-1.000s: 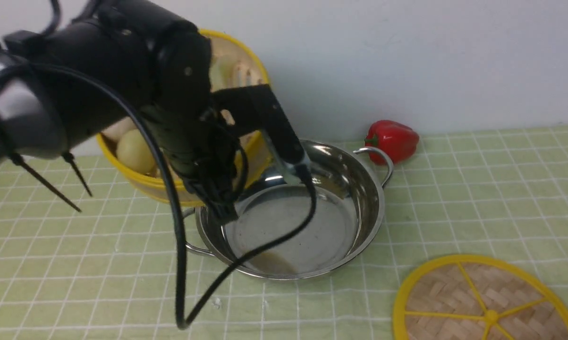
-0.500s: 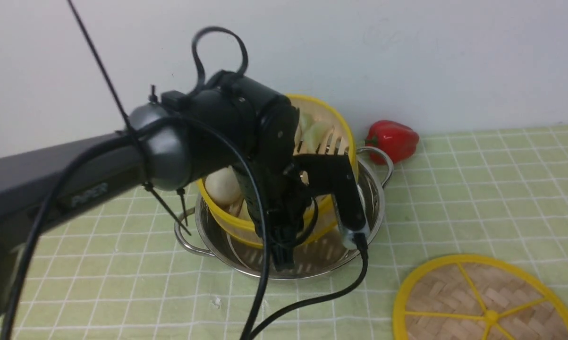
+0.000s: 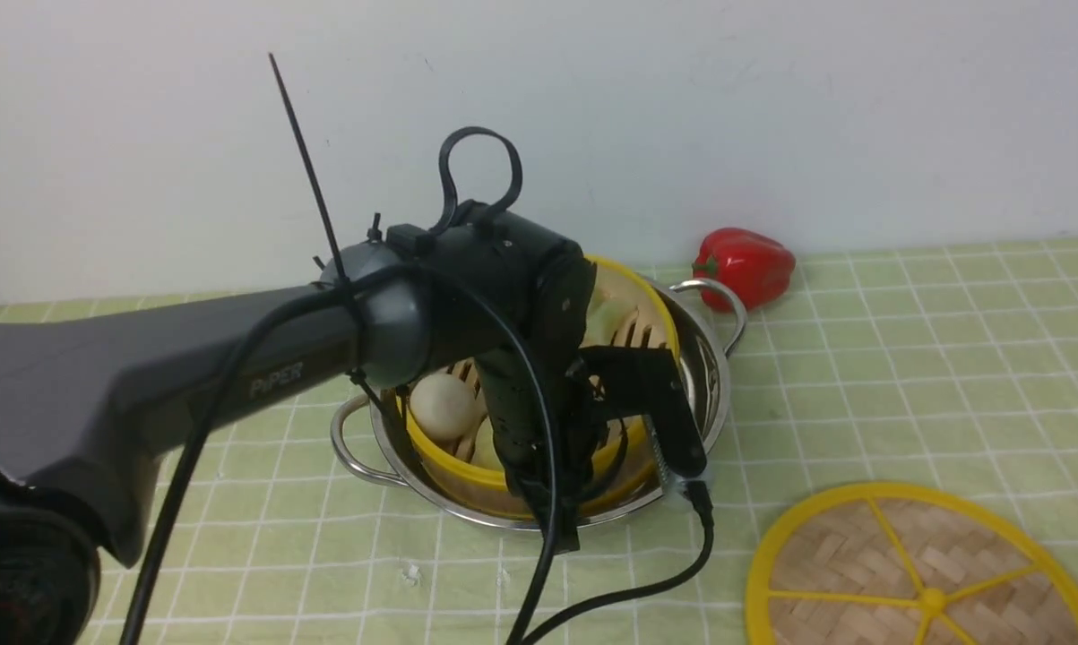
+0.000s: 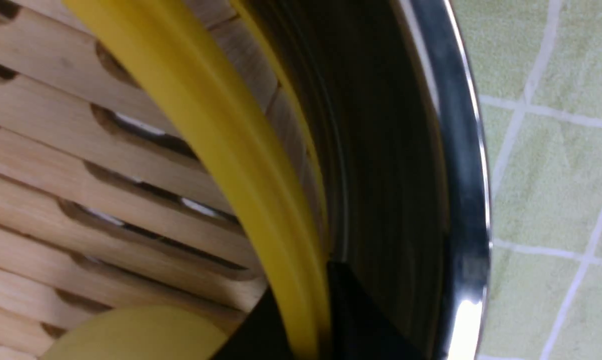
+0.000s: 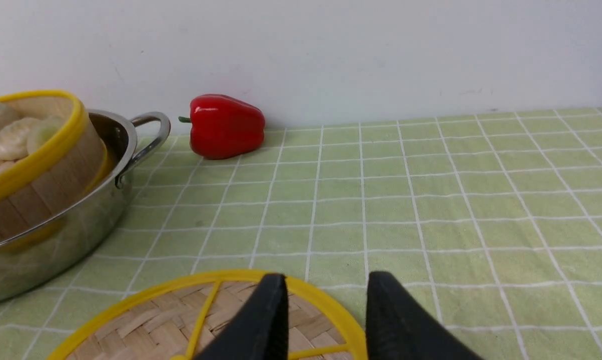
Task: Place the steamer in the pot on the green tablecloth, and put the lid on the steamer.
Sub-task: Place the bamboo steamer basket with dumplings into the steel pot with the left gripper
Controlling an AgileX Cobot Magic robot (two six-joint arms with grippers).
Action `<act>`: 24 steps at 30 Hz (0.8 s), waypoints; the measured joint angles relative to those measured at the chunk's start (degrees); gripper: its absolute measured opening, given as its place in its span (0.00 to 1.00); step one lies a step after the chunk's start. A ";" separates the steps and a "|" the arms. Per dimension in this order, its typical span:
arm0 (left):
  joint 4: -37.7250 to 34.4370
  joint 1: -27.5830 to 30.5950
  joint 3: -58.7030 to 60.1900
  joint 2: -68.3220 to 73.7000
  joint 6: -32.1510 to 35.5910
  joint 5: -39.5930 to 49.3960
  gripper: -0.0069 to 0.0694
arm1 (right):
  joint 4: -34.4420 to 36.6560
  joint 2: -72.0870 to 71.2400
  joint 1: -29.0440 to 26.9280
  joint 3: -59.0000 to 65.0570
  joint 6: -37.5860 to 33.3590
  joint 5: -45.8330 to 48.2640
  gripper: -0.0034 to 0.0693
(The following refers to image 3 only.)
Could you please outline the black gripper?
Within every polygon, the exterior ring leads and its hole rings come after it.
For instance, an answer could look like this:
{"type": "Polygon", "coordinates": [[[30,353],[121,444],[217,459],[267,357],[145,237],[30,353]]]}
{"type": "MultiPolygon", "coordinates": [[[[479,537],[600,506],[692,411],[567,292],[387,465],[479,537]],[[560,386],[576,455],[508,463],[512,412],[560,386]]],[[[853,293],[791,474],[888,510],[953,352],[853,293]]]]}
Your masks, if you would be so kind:
{"type": "Polygon", "coordinates": [[[416,267],[427,349],[417,375],[476,363],[507,485],[584,486],[591,449],[573,424],[588,403],[579,346],[597,270],[581,247],[473,201],[450,227],[388,228],[386,244],[416,267]]]}

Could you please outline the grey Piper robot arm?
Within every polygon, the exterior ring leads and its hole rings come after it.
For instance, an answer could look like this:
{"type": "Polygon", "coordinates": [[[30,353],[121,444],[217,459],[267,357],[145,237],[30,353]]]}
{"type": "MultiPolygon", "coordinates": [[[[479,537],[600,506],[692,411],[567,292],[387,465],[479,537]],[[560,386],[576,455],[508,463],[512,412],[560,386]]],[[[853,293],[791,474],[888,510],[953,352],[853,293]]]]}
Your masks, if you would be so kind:
{"type": "Polygon", "coordinates": [[[342,374],[374,389],[476,360],[507,481],[556,537],[591,448],[565,449],[596,267],[466,202],[371,231],[317,282],[68,322],[0,322],[0,644],[73,644],[98,551],[152,589],[207,435],[342,374]]]}

